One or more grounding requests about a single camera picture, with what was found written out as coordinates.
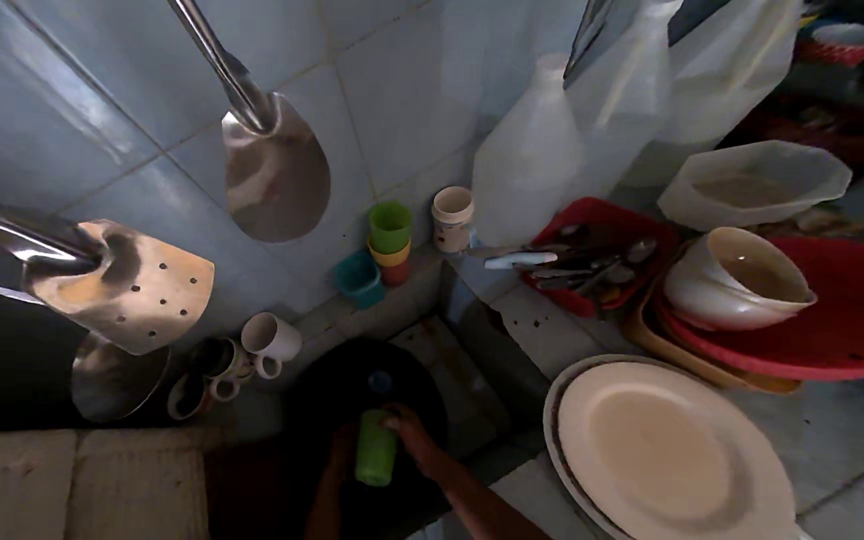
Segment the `blue container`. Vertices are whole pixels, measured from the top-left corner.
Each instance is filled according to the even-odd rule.
[[[335,284],[359,310],[385,298],[378,265],[368,251],[358,251],[335,266]]]

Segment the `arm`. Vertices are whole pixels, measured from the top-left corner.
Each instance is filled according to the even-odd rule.
[[[355,424],[347,424],[332,436],[328,464],[318,480],[312,509],[305,520],[303,540],[339,540],[341,511],[339,488],[349,475],[349,461],[355,435]]]
[[[534,522],[525,519],[502,497],[475,479],[469,469],[439,448],[414,411],[402,405],[389,405],[386,409],[396,414],[386,419],[386,428],[398,432],[418,470],[441,487],[472,538],[550,540]]]

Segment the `slotted spatula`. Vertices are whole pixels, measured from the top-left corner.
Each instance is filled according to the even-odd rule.
[[[172,343],[206,310],[208,260],[106,219],[20,214],[0,206],[0,245],[23,263],[22,289],[126,352]]]

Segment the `green cup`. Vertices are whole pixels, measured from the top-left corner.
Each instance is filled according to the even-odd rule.
[[[399,201],[379,202],[368,213],[371,247],[382,255],[405,249],[412,235],[412,210]]]
[[[388,416],[390,413],[382,409],[362,413],[355,452],[355,480],[364,485],[385,487],[392,483],[399,440],[394,431],[381,424],[382,419]]]

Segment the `plastic bottle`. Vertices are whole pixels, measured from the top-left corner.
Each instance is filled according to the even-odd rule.
[[[532,85],[475,153],[475,228],[486,246],[525,244],[548,225],[582,166],[583,145],[563,90],[568,55],[544,55]]]
[[[683,0],[642,0],[625,30],[565,91],[585,165],[563,205],[605,198],[669,116],[668,23]]]
[[[665,186],[709,152],[788,73],[802,0],[731,0],[669,50],[671,116],[622,178]]]

